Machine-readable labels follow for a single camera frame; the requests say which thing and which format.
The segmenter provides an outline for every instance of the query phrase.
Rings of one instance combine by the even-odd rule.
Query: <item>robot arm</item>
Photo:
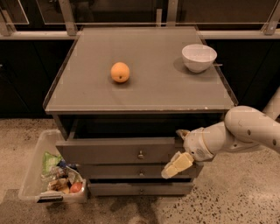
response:
[[[168,179],[220,151],[245,151],[258,144],[280,153],[280,124],[264,113],[246,106],[230,109],[224,122],[193,131],[178,130],[184,140],[184,153],[176,153],[162,171]]]

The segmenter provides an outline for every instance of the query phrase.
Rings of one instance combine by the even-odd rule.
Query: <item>trash bin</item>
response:
[[[63,192],[43,193],[42,191],[42,163],[43,156],[46,151],[53,155],[60,153],[56,149],[56,142],[64,140],[58,129],[48,129],[41,133],[27,173],[24,177],[24,182],[19,190],[18,197],[21,200],[42,202],[70,202],[70,203],[85,203],[88,199],[87,181],[83,179],[82,188],[79,192],[64,194]]]

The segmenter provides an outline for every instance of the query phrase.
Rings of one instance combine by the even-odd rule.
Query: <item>white bowl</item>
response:
[[[213,64],[217,52],[207,45],[187,45],[182,50],[182,58],[190,71],[201,73]]]

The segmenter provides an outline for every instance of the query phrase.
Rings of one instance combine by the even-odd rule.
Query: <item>speckled floor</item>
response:
[[[205,163],[185,197],[92,198],[87,204],[33,204],[18,198],[39,134],[53,120],[0,120],[0,223],[277,223],[280,155],[258,147]]]

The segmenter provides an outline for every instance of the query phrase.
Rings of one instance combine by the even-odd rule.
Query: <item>drawer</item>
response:
[[[120,195],[186,195],[193,189],[192,182],[178,183],[91,183],[93,196]]]
[[[164,167],[161,164],[77,165],[80,175],[85,179],[161,179],[161,171]],[[194,164],[174,178],[194,179],[198,177],[200,170],[201,165]]]
[[[69,139],[56,144],[72,164],[168,163],[179,150],[174,137]]]

